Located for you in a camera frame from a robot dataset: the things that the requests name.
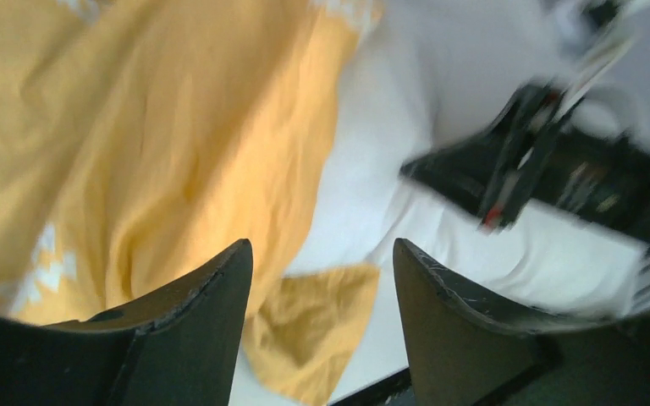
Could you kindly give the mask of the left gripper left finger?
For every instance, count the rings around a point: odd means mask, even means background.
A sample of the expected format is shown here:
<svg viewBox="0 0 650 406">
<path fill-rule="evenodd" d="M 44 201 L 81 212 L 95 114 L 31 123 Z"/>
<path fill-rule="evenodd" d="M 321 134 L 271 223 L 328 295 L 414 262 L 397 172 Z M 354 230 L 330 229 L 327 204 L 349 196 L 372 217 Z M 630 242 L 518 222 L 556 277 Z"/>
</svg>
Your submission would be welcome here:
<svg viewBox="0 0 650 406">
<path fill-rule="evenodd" d="M 0 405 L 225 405 L 251 288 L 241 239 L 87 321 L 0 316 Z"/>
</svg>

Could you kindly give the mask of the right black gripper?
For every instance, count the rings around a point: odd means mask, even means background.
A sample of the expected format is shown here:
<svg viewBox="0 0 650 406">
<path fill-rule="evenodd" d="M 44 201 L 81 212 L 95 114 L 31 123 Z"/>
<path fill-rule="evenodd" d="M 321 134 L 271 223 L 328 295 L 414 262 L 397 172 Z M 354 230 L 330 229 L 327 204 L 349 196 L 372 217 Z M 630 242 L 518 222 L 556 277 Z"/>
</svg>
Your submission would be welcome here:
<svg viewBox="0 0 650 406">
<path fill-rule="evenodd" d="M 596 136 L 574 114 L 551 85 L 523 85 L 479 133 L 400 172 L 490 228 L 513 225 L 536 200 L 650 248 L 650 153 L 633 125 Z"/>
</svg>

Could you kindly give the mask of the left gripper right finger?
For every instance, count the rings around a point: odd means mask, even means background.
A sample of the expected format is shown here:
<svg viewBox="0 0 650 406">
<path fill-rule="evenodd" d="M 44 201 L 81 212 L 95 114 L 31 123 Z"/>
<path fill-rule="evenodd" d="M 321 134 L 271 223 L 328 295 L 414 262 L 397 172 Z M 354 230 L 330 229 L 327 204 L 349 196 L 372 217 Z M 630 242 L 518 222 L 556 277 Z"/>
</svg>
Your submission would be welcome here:
<svg viewBox="0 0 650 406">
<path fill-rule="evenodd" d="M 420 405 L 650 405 L 650 312 L 553 315 L 451 271 L 407 239 L 394 279 Z"/>
</svg>

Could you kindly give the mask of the white pillow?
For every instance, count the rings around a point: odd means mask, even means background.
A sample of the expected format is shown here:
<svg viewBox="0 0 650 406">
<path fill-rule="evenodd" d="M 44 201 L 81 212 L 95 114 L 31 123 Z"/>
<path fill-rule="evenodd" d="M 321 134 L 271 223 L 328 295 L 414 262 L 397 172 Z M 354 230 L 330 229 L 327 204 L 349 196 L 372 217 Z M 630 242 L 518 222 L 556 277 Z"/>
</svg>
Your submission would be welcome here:
<svg viewBox="0 0 650 406">
<path fill-rule="evenodd" d="M 641 133 L 637 104 L 603 74 L 631 47 L 624 17 L 597 29 L 581 1 L 389 1 L 339 83 L 339 121 L 310 232 L 284 281 L 310 282 L 340 266 L 376 267 L 366 330 L 327 400 L 406 364 L 392 248 L 405 238 L 449 268 L 525 305 L 553 313 L 630 315 L 644 246 L 531 202 L 511 227 L 479 228 L 438 188 L 464 186 L 450 170 L 409 163 L 486 128 L 529 82 L 572 86 L 608 118 L 581 109 L 576 124 L 605 140 Z"/>
</svg>

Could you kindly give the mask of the yellow and blue pillowcase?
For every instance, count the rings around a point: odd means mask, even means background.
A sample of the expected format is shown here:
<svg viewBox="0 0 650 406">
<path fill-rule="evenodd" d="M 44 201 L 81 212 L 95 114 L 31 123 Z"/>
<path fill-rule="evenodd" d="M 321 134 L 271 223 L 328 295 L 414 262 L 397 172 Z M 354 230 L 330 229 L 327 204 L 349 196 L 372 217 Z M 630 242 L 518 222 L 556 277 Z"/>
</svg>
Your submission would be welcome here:
<svg viewBox="0 0 650 406">
<path fill-rule="evenodd" d="M 241 343 L 324 405 L 370 320 L 362 260 L 285 269 L 311 229 L 338 82 L 380 1 L 0 1 L 0 315 L 84 320 L 237 239 Z"/>
</svg>

